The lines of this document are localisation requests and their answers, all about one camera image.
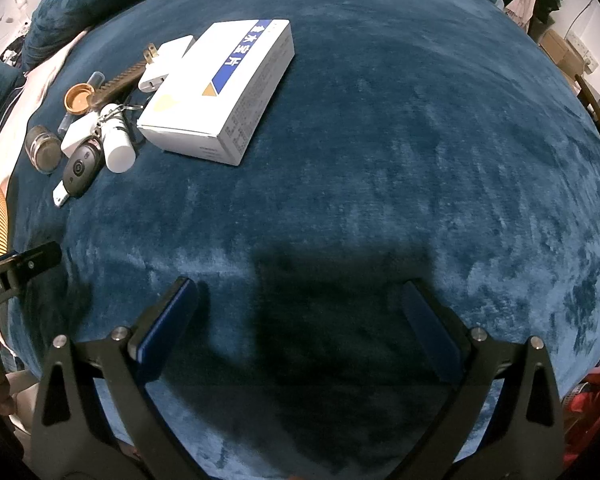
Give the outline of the glass jar with metal lid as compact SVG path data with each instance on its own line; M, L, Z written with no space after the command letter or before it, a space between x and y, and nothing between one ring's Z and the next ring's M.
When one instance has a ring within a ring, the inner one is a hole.
M60 164L60 140L43 126L34 126L27 132L24 148L31 165L41 174L52 174Z

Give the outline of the dark blue velvet blanket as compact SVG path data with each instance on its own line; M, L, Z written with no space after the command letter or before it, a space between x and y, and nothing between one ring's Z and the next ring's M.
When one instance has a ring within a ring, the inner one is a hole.
M12 247L61 263L0 312L32 372L181 275L200 308L148 389L218 479L381 479L445 397L399 308L412 278L470 326L547 344L561 392L600 359L600 136L489 0L145 0L72 49L37 125L94 72L219 21L286 18L296 54L240 165L140 147L56 207L21 157Z

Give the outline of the white rectangular box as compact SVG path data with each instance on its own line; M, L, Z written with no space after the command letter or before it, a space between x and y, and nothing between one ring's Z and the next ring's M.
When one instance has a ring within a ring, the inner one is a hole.
M98 122L99 114L97 112L89 112L75 120L69 126L61 141L60 148L62 154L70 158L84 141L89 138L98 139L100 137Z

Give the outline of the black car key fob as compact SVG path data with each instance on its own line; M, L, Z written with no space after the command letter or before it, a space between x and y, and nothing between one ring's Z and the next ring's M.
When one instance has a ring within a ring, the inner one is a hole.
M68 195L72 198L83 196L104 165L102 142L96 138L82 142L69 157L62 174L62 184Z

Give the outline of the pink blanket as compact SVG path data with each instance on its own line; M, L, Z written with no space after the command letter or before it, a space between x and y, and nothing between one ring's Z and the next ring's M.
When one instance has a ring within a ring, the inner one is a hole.
M86 34L87 30L80 32L51 58L27 73L23 89L0 128L0 188L3 193L6 193L9 178L20 156L29 119L43 103L72 48Z

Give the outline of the white power adapter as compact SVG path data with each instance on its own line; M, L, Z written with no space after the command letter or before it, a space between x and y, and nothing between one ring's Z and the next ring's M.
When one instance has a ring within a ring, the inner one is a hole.
M195 41L193 35L187 35L166 41L158 48L148 44L144 51L146 66L137 84L138 90L144 93L156 91Z

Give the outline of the white blue medicine box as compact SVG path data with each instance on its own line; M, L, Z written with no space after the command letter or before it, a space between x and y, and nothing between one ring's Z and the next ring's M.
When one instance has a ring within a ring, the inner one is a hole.
M137 118L163 151L238 166L294 58L290 21L212 24Z

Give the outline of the small jar with orange lid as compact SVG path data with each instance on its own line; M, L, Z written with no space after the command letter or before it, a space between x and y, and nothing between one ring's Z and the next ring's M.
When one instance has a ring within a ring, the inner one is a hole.
M69 88L64 97L66 112L71 115L81 116L90 109L90 99L95 90L90 84L74 84Z

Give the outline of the brown wooden comb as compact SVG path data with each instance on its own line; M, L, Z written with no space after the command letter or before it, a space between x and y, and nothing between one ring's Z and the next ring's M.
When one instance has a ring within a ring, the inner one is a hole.
M104 82L94 93L87 98L89 110L101 110L129 86L137 84L143 76L147 63L140 61L124 70L114 78Z

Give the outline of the white cylindrical bottle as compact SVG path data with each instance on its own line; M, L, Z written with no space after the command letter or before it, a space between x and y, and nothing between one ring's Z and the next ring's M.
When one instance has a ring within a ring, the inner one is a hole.
M104 106L99 115L99 127L107 168L114 174L127 172L134 165L136 155L122 106L114 103Z

